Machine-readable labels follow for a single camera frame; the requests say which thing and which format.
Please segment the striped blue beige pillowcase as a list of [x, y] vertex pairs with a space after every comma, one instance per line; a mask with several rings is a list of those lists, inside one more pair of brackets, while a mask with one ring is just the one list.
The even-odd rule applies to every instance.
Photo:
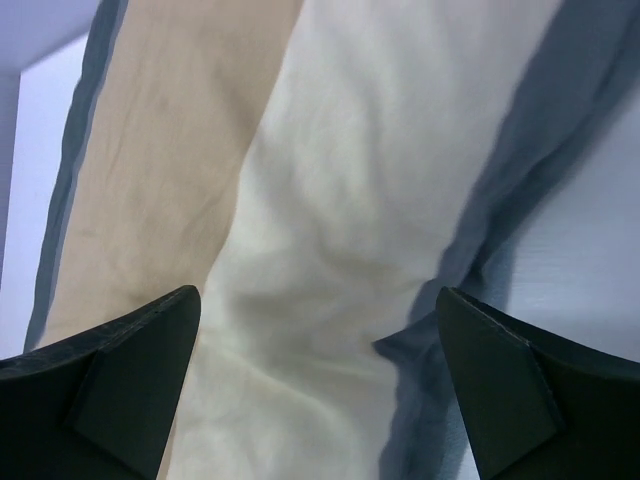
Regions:
[[635, 1], [103, 1], [27, 349], [202, 298], [164, 479], [453, 479], [436, 326], [639, 83]]

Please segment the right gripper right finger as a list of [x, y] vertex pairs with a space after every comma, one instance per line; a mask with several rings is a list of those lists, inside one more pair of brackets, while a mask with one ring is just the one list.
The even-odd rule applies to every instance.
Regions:
[[440, 291], [436, 313], [480, 478], [638, 478], [638, 363], [459, 289]]

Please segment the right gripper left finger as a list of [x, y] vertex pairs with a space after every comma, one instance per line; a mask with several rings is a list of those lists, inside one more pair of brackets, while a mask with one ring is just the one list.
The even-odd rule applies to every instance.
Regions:
[[182, 286], [1, 363], [4, 479], [154, 479], [201, 313]]

